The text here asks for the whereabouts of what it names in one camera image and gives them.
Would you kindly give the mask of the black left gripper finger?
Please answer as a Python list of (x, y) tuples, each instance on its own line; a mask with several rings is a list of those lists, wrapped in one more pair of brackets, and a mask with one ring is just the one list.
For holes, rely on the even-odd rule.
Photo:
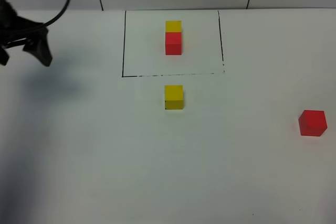
[(24, 52), (33, 55), (45, 67), (49, 67), (53, 60), (47, 35), (47, 28), (28, 34), (23, 47)]
[(2, 66), (7, 65), (9, 61), (9, 55), (4, 47), (0, 46), (0, 64)]

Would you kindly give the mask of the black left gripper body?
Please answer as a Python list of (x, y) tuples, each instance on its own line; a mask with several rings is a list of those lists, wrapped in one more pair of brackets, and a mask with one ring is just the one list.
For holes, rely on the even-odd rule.
[(7, 0), (1, 0), (1, 51), (24, 46), (25, 51), (48, 51), (48, 29), (20, 17)]

